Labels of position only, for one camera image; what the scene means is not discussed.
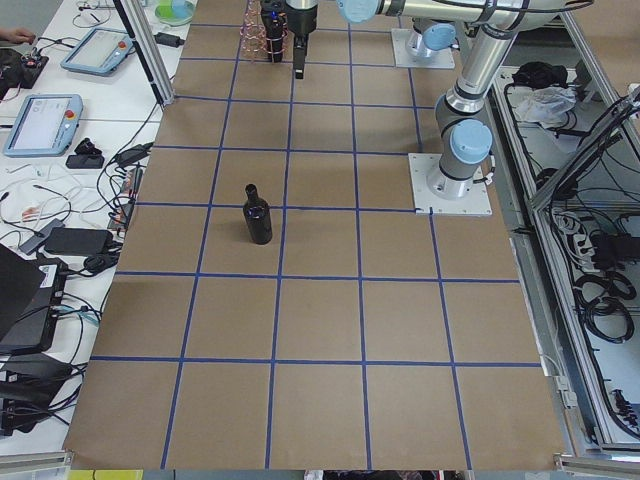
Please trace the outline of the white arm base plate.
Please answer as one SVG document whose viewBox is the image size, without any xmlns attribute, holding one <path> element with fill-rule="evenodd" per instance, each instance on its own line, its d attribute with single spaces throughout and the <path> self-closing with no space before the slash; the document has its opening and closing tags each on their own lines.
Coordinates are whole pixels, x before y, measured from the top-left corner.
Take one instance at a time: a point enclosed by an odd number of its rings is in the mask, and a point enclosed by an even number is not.
<svg viewBox="0 0 640 480">
<path fill-rule="evenodd" d="M 414 29 L 391 30 L 396 67 L 453 70 L 452 46 L 456 40 L 452 24 L 435 24 L 423 33 Z"/>
<path fill-rule="evenodd" d="M 471 178 L 452 180 L 440 169 L 440 154 L 410 153 L 409 172 L 417 215 L 488 217 L 492 208 L 488 188 L 477 166 Z"/>
</svg>

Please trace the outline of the person's hand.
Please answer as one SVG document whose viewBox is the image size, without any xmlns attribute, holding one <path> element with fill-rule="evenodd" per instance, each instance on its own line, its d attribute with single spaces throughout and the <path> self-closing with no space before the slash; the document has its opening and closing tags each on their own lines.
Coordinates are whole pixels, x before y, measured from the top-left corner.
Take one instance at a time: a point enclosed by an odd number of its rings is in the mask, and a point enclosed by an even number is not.
<svg viewBox="0 0 640 480">
<path fill-rule="evenodd" d="M 0 29 L 0 38 L 2 41 L 12 44 L 32 44 L 36 35 L 25 27 L 14 27 Z"/>
</svg>

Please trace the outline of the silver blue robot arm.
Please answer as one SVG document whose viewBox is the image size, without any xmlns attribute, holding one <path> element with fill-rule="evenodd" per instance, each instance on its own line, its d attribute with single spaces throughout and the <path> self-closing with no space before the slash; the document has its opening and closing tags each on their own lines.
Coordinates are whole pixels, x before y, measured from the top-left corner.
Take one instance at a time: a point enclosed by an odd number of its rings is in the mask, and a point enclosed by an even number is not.
<svg viewBox="0 0 640 480">
<path fill-rule="evenodd" d="M 402 1 L 337 1 L 340 14 L 351 24 L 369 21 L 374 15 L 399 16 Z M 317 26 L 317 1 L 284 2 L 288 30 L 293 34 L 293 71 L 304 78 L 309 35 Z M 413 17 L 411 29 L 391 30 L 396 67 L 452 70 L 451 53 L 456 28 L 451 21 Z"/>
<path fill-rule="evenodd" d="M 477 117 L 497 70 L 521 31 L 544 25 L 566 1 L 340 1 L 349 23 L 363 23 L 376 15 L 411 16 L 429 20 L 463 21 L 479 32 L 455 84 L 440 97 L 436 119 L 444 152 L 426 175 L 438 197 L 457 200 L 473 183 L 478 166 L 488 157 L 493 137 Z"/>
</svg>

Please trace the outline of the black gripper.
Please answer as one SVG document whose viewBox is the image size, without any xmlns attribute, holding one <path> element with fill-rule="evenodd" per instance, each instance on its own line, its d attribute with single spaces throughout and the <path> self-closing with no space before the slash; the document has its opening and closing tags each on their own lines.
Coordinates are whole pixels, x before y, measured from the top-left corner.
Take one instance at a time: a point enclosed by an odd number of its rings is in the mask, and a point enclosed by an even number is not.
<svg viewBox="0 0 640 480">
<path fill-rule="evenodd" d="M 293 70 L 296 80 L 304 78 L 307 37 L 317 27 L 317 0 L 286 0 L 285 13 L 288 28 L 294 33 L 293 42 Z"/>
</svg>

